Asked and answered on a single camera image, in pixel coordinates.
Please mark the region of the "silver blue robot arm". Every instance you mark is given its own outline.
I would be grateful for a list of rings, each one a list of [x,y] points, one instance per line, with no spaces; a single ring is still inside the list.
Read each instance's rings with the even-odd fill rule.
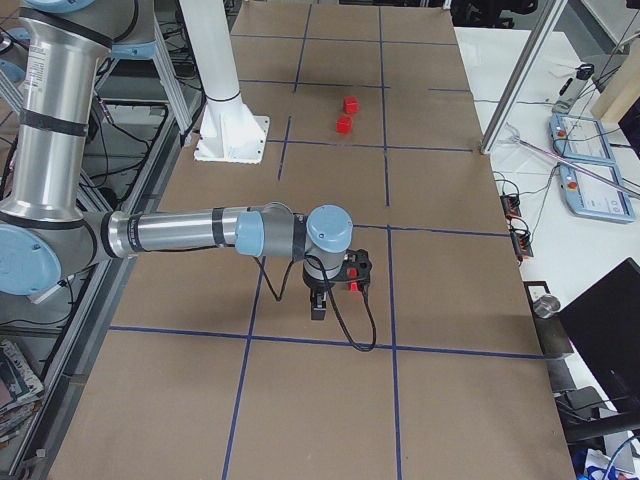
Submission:
[[[335,205],[309,214],[271,202],[189,213],[83,213],[76,205],[96,72],[108,57],[151,57],[150,1],[25,1],[30,36],[11,192],[1,203],[1,289],[30,295],[109,258],[232,247],[301,263],[311,316],[335,307],[332,289],[366,292],[372,269],[351,248],[353,223]]]

